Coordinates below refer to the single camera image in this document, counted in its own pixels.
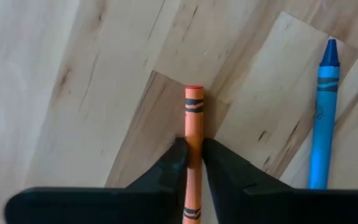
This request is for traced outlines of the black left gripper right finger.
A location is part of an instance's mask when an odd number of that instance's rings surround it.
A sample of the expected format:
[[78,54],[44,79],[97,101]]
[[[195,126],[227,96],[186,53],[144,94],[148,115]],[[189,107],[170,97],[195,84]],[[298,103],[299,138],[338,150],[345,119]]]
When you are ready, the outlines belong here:
[[210,138],[203,160],[219,224],[358,224],[358,190],[293,188]]

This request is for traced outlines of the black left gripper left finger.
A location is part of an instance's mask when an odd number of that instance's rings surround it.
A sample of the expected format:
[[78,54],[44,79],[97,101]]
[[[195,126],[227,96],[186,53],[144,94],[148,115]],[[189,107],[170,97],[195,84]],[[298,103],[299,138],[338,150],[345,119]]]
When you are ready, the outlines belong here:
[[127,187],[32,187],[4,207],[6,224],[181,224],[188,145],[169,149]]

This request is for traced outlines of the blue crayon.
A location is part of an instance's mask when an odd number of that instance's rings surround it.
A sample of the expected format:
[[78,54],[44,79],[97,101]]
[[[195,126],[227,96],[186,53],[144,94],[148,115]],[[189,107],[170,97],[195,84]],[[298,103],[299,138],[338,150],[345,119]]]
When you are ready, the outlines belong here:
[[326,189],[336,117],[340,62],[335,39],[329,39],[319,64],[308,188]]

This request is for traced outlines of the orange crayon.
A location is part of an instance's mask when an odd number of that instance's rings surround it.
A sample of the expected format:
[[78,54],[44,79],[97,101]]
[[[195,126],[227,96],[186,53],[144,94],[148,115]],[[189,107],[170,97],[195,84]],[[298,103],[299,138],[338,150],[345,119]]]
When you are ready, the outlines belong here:
[[185,87],[185,140],[188,143],[188,167],[183,209],[183,224],[201,223],[201,184],[204,88]]

